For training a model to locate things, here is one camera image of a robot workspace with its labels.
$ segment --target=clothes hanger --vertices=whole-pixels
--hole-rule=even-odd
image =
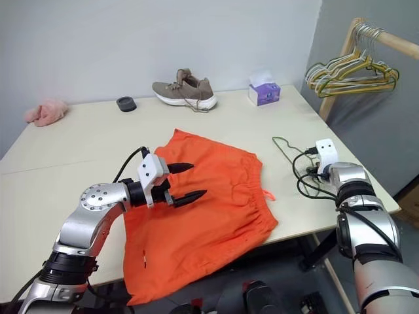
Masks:
[[[352,30],[353,31],[352,36],[354,37],[355,44],[354,44],[354,49],[353,49],[351,54],[345,55],[343,57],[338,57],[338,58],[332,59],[327,64],[327,66],[324,66],[324,67],[318,67],[317,66],[318,63],[317,63],[316,65],[314,65],[314,67],[317,66],[317,69],[315,69],[312,72],[310,72],[310,70],[307,72],[307,73],[309,73],[309,72],[311,73],[311,75],[306,80],[311,89],[316,86],[316,84],[318,83],[317,82],[318,79],[320,79],[322,76],[330,74],[331,72],[335,71],[339,67],[348,65],[352,62],[359,61],[359,57],[361,55],[361,50],[358,48],[359,42],[360,42],[359,32],[361,30],[367,28],[367,27],[369,27],[369,26],[366,26],[365,24],[359,24],[359,25],[355,26],[354,29]]]
[[[333,73],[333,75],[323,77],[323,79],[316,84],[315,88],[319,97],[363,92],[382,92],[395,88],[399,79],[399,71],[391,69],[383,61],[374,63],[373,57],[371,56],[374,54],[373,40],[380,35],[382,30],[373,27],[356,28],[357,38],[363,33],[365,35],[364,38],[367,37],[369,39],[366,49],[368,48],[370,56],[367,56],[365,61],[359,64],[356,64],[355,62],[355,66],[352,66],[353,64],[346,65],[341,67],[336,73]],[[366,67],[368,70],[373,70],[375,73],[379,72],[380,75],[362,78],[346,78],[348,75],[363,67]]]

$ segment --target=table leg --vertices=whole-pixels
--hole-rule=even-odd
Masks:
[[[302,271],[306,272],[314,266],[337,244],[336,231],[333,230],[308,256],[299,264]]]

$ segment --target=shoelace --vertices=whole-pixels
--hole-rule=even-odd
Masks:
[[[196,106],[194,107],[194,105],[192,103],[190,103],[188,101],[188,99],[186,99],[186,97],[181,93],[180,91],[180,87],[182,87],[181,84],[179,84],[178,82],[173,82],[171,84],[168,85],[168,88],[170,88],[171,90],[177,90],[177,92],[180,94],[180,96],[182,96],[183,100],[186,101],[186,105],[182,105],[181,107],[187,107],[189,109],[191,109],[194,113],[208,113],[211,109],[199,109],[198,105],[199,102],[202,99],[202,91],[199,90],[199,99],[196,101]]]

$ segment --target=black lid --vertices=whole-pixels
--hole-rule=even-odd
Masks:
[[[121,111],[127,113],[137,108],[135,101],[130,96],[124,96],[117,100],[117,105]]]

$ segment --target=white shoe sole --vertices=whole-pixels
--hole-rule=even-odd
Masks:
[[[159,98],[159,100],[163,101],[164,103],[167,103],[168,105],[171,106],[186,106],[186,105],[190,105],[192,104],[194,107],[196,106],[196,102],[198,101],[197,99],[172,99],[172,98],[166,98],[163,97],[159,94],[157,94],[155,92],[157,98]],[[213,95],[212,97],[205,99],[205,100],[200,100],[198,101],[198,109],[206,109],[206,110],[210,110],[212,107],[215,106],[215,104],[218,102],[218,99],[216,98],[215,95]]]

